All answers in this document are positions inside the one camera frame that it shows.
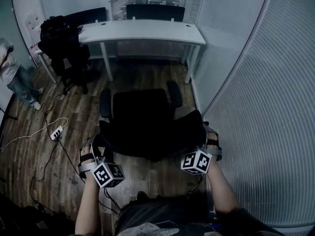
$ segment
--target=desk leg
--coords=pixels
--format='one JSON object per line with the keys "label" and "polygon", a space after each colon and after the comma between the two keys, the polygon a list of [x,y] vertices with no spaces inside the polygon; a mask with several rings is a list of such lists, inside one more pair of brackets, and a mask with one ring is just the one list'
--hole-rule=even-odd
{"label": "desk leg", "polygon": [[186,75],[186,78],[185,78],[185,84],[189,83],[191,75],[192,75],[192,73],[193,73],[193,71],[195,69],[195,64],[196,64],[196,60],[197,60],[197,57],[198,57],[198,54],[199,54],[199,50],[200,50],[200,45],[195,46],[195,49],[194,49],[194,51],[192,53],[192,56],[191,56],[190,66],[188,68],[187,75]]}
{"label": "desk leg", "polygon": [[182,56],[182,64],[184,64],[186,59],[187,59],[188,49],[189,49],[189,45],[184,45],[184,51],[183,51],[183,56]]}
{"label": "desk leg", "polygon": [[48,75],[50,76],[51,80],[56,84],[57,81],[56,81],[56,79],[54,78],[54,76],[51,74],[50,69],[48,68],[48,64],[47,64],[45,58],[43,57],[43,54],[39,54],[39,59],[40,59],[41,63],[43,64],[43,66],[44,66],[46,72],[47,72]]}
{"label": "desk leg", "polygon": [[105,43],[104,42],[100,43],[100,48],[102,49],[103,59],[104,59],[104,62],[105,62],[108,79],[109,79],[109,81],[113,81],[113,76],[112,76],[112,72],[111,72],[110,67],[109,67],[109,62],[108,62],[108,57],[107,57],[107,53],[106,53],[106,48],[105,48]]}

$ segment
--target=chair armrest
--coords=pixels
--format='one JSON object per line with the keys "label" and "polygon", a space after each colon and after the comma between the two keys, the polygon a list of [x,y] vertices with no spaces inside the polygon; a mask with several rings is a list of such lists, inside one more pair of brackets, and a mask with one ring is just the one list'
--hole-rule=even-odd
{"label": "chair armrest", "polygon": [[183,99],[181,91],[176,84],[175,81],[168,81],[167,82],[167,88],[169,95],[171,97],[171,103],[173,108],[179,108],[183,105]]}
{"label": "chair armrest", "polygon": [[103,118],[109,118],[109,121],[111,121],[113,119],[112,118],[112,109],[111,109],[111,93],[110,93],[110,89],[104,89],[100,93],[99,111],[100,111],[100,115]]}

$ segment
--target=striped wall panel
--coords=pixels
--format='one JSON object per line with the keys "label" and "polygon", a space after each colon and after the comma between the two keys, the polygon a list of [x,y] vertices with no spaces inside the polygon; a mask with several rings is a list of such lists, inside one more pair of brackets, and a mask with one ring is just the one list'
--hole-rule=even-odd
{"label": "striped wall panel", "polygon": [[269,0],[205,118],[242,205],[266,224],[315,221],[315,0]]}

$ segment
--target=wooden floor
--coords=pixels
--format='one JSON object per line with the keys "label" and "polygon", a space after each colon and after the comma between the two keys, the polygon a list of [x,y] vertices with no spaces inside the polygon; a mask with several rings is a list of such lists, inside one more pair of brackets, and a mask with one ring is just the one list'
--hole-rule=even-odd
{"label": "wooden floor", "polygon": [[[83,142],[98,133],[99,126],[99,95],[102,89],[110,88],[112,95],[119,91],[131,89],[166,88],[168,80],[174,80],[180,86],[183,95],[183,107],[176,117],[183,116],[195,109],[195,103],[190,85],[184,84],[186,69],[178,62],[152,61],[134,62],[124,61],[112,64],[114,82],[109,82],[105,73],[103,62],[94,61],[93,67],[102,72],[101,78],[89,84],[89,93],[82,94],[82,89],[73,87],[67,96],[60,96],[55,100],[53,110],[48,115],[51,123],[60,117],[69,119],[64,128],[62,144],[67,150],[73,164],[78,164],[78,149]],[[19,136],[30,135],[45,127],[44,112],[52,106],[56,95],[62,93],[61,83],[54,85],[43,68],[38,68],[34,83],[36,87],[45,87],[45,92],[40,98],[43,107],[41,111],[25,105],[17,98],[14,100],[10,114],[15,115],[18,107],[18,121],[7,120],[3,130],[1,146]],[[64,119],[49,126],[50,132],[59,125],[64,125]],[[50,141],[47,130],[39,132],[32,138],[23,138],[11,143],[4,152],[0,152],[0,192],[10,198],[15,204],[25,207],[33,206],[29,193],[31,178],[35,175],[42,178],[44,165],[50,157],[54,143]],[[138,191],[143,190],[150,197],[164,195],[175,197],[186,195],[189,188],[193,187],[199,177],[189,175],[180,169],[180,158],[167,158],[160,162],[151,162],[144,158],[129,157],[115,154],[115,162],[123,166],[126,180],[109,193],[122,207],[134,200]],[[75,221],[80,205],[84,184],[72,168],[65,152],[60,145],[52,155],[51,162],[46,168],[45,179],[34,182],[30,189],[32,196],[55,212],[64,212]],[[201,184],[200,191],[205,190]],[[111,201],[100,192],[100,201],[114,207]],[[111,232],[116,216],[100,206],[104,218],[104,229]]]}

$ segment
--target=jeans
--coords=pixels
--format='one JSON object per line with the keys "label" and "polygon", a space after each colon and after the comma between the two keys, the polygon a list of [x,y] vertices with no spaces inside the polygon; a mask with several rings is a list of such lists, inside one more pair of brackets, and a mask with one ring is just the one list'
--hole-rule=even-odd
{"label": "jeans", "polygon": [[19,95],[31,106],[34,105],[37,101],[36,98],[39,96],[39,91],[34,88],[30,75],[21,65],[13,77],[13,80],[7,85],[7,87],[11,89],[15,95]]}

